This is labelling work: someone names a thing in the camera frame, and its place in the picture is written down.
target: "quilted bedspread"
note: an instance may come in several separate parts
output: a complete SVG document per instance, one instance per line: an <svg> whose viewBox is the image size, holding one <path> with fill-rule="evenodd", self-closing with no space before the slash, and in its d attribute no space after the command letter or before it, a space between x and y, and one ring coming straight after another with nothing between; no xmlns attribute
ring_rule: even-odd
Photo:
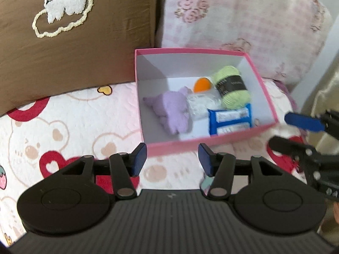
<svg viewBox="0 0 339 254"><path fill-rule="evenodd" d="M260 154L297 175L290 159L267 147L273 135L300 139L300 132L284 123L284 114L292 110L287 96L272 80L265 80L265 85L281 124L260 136L213 149L239 159ZM25 189L82 155L105 159L131 152L141 141L135 83L44 98L1 117L0 240L11 245L25 233L16 210ZM192 151L148 158L133 183L138 192L142 188L197 189L202 179L197 152ZM97 183L112 191L109 178L100 177Z"/></svg>

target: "pillow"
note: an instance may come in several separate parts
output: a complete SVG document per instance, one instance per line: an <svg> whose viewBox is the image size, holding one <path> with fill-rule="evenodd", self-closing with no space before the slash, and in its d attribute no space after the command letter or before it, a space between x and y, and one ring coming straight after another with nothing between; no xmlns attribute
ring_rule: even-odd
<svg viewBox="0 0 339 254"><path fill-rule="evenodd" d="M0 0L0 115L72 90L134 81L156 0Z"/></svg>
<svg viewBox="0 0 339 254"><path fill-rule="evenodd" d="M250 54L262 77L297 84L332 25L318 0L160 0L158 47Z"/></svg>

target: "black yarn label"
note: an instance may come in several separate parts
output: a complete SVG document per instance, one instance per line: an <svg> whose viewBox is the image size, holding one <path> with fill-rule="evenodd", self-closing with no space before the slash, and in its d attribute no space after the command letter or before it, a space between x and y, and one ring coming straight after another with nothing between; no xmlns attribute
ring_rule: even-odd
<svg viewBox="0 0 339 254"><path fill-rule="evenodd" d="M216 85L216 89L220 93L221 97L229 94L230 92L240 91L240 90L247 90L242 80L241 76L239 75L232 75L220 80Z"/></svg>

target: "black disc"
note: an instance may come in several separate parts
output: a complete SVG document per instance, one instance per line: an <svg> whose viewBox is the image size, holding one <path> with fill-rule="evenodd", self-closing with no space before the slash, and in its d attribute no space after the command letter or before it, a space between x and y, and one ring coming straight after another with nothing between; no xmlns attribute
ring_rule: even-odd
<svg viewBox="0 0 339 254"><path fill-rule="evenodd" d="M99 222L110 208L110 199L102 188L81 176L59 176L25 191L17 208L29 231L66 235Z"/></svg>
<svg viewBox="0 0 339 254"><path fill-rule="evenodd" d="M253 227L275 234L297 234L316 228L326 212L324 198L299 181L266 177L241 189L235 210Z"/></svg>

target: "white embroidery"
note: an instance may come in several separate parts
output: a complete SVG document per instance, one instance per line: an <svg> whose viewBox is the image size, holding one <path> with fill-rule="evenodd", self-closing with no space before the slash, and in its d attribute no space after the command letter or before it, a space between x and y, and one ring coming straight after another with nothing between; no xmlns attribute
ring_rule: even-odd
<svg viewBox="0 0 339 254"><path fill-rule="evenodd" d="M85 10L84 10L84 7L85 7L85 4L86 4L86 0L84 0L83 8L82 8L82 4L81 4L82 0L72 0L72 1L62 0L61 2L55 2L55 4L52 4L50 8L49 8L49 6L47 6L47 8L49 8L48 11L47 11L46 8L41 10L37 15L35 15L35 18L34 18L33 23L32 23L32 28L34 29L37 37L38 38L43 38L45 36L54 37L54 36L57 36L62 31L69 31L72 28L81 25L86 20L87 14L90 12L90 10L92 9L92 6L93 6L93 0L87 0L87 1L88 1L88 5L87 5ZM74 13L79 14L82 11L83 12L82 12L82 17L79 20L69 23L67 27L60 27L54 32L45 31L44 33L39 33L39 30L38 30L36 24L37 24L38 18L41 15L43 15L45 13L48 14L48 12L50 12L50 14L51 14L50 19L53 18L53 20L50 22L50 19L49 19L49 23L52 23L55 19L60 20L63 16L64 11L66 11L66 13L68 15L72 15Z"/></svg>
<svg viewBox="0 0 339 254"><path fill-rule="evenodd" d="M45 0L44 7L47 10L47 20L61 20L64 12L68 15L79 14L85 9L86 0Z"/></svg>

